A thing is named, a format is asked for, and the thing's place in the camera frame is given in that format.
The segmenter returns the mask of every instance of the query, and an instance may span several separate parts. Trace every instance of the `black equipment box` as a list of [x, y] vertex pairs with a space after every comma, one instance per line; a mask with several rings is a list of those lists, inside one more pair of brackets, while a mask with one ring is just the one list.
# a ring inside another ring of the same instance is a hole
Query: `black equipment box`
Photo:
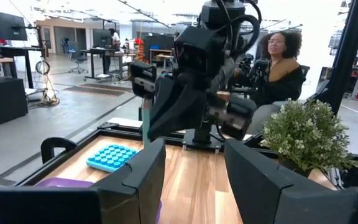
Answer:
[[0, 124], [28, 113], [23, 80], [0, 78]]

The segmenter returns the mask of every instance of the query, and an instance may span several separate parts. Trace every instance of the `floor mat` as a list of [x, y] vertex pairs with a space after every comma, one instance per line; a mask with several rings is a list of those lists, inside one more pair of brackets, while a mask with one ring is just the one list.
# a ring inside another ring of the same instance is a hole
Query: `floor mat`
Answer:
[[71, 91], [74, 93], [84, 93], [84, 94], [91, 94], [91, 95], [97, 95], [97, 96], [121, 96], [125, 93], [125, 91], [118, 91], [118, 90], [107, 90], [107, 89], [101, 89], [101, 88], [89, 88], [89, 87], [83, 87], [83, 86], [73, 86], [70, 88], [64, 89], [65, 91]]
[[87, 88], [95, 88], [101, 90], [113, 90], [113, 91], [123, 91], [125, 93], [131, 93], [132, 88], [120, 87], [120, 86], [111, 86], [111, 85], [102, 85], [102, 84], [94, 84], [94, 83], [87, 83], [84, 85], [80, 85], [80, 87], [87, 87]]

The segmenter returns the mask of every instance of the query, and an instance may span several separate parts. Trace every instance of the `black jacket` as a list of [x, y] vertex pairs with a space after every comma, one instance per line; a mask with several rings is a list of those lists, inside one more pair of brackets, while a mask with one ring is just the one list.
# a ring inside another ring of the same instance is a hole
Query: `black jacket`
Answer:
[[302, 84], [306, 80], [301, 67], [294, 69], [275, 82], [267, 82], [265, 86], [250, 95], [257, 106], [272, 104], [274, 101], [287, 99], [297, 100], [301, 95]]

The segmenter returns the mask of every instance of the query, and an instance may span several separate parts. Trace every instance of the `purple object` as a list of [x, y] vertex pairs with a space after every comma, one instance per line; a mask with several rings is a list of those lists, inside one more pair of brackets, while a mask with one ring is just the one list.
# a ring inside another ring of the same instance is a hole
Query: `purple object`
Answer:
[[89, 187], [93, 183], [84, 180], [70, 180], [59, 177], [43, 180], [36, 186], [38, 187]]
[[160, 205], [158, 206], [158, 212], [157, 212], [157, 218], [155, 219], [155, 224], [158, 224], [158, 221], [160, 221], [161, 208], [162, 208], [162, 201], [160, 201]]

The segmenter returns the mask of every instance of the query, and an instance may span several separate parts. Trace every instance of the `black handle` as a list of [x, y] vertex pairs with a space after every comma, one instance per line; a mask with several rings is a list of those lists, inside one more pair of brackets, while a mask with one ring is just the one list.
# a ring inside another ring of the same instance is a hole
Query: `black handle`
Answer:
[[62, 147], [66, 151], [74, 150], [77, 144], [65, 138], [47, 138], [41, 144], [41, 158], [42, 163], [46, 163], [55, 157], [55, 148]]

